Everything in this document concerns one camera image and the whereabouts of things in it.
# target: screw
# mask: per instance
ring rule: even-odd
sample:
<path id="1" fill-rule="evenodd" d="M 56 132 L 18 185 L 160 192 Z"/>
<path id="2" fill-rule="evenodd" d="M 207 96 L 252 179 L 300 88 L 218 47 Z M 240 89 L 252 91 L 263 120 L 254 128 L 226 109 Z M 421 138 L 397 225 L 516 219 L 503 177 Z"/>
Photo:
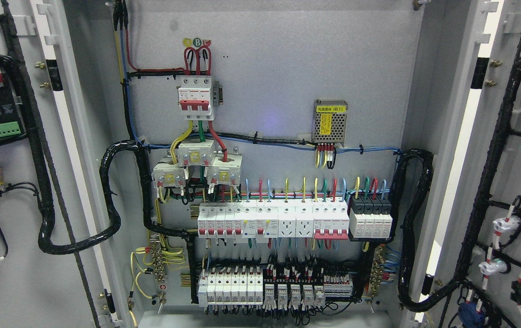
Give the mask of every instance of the screw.
<path id="1" fill-rule="evenodd" d="M 501 65 L 503 65 L 504 63 L 500 62 L 499 60 L 492 60 L 489 65 L 491 67 L 500 67 Z"/>

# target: green terminal connector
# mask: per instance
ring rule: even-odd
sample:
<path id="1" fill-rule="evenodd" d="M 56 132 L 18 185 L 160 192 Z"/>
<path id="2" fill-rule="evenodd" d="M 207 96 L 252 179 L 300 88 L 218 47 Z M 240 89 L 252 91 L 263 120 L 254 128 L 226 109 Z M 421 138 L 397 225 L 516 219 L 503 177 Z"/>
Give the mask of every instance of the green terminal connector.
<path id="1" fill-rule="evenodd" d="M 8 122 L 0 124 L 0 138 L 9 137 L 10 135 L 21 134 L 20 125 L 17 122 Z"/>

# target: yellow warning label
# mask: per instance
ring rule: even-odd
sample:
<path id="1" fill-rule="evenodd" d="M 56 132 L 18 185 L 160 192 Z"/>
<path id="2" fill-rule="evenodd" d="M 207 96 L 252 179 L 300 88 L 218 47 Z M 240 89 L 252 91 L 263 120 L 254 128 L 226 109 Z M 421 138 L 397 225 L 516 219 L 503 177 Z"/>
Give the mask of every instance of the yellow warning label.
<path id="1" fill-rule="evenodd" d="M 331 113 L 321 114 L 321 123 L 319 124 L 319 134 L 332 133 L 332 117 Z"/>
<path id="2" fill-rule="evenodd" d="M 347 106 L 325 106 L 325 105 L 319 105 L 315 109 L 318 113 L 345 113 L 347 110 Z"/>

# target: red breaker toggle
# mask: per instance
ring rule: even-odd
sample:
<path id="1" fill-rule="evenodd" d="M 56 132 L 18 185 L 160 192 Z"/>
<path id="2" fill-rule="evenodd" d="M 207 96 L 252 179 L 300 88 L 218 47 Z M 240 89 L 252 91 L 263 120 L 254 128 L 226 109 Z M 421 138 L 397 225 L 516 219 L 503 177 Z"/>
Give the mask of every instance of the red breaker toggle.
<path id="1" fill-rule="evenodd" d="M 198 107 L 202 107 L 202 110 L 208 111 L 210 102 L 208 100 L 180 100 L 179 104 L 182 106 L 182 110 L 198 110 Z"/>

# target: metal mesh power supply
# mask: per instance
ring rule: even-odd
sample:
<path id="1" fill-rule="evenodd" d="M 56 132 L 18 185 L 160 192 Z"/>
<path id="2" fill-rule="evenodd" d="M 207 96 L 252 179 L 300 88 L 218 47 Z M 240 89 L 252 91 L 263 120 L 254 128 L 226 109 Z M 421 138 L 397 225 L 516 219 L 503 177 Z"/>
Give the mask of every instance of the metal mesh power supply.
<path id="1" fill-rule="evenodd" d="M 313 103 L 313 142 L 343 145 L 346 139 L 347 102 L 345 100 L 315 100 Z"/>

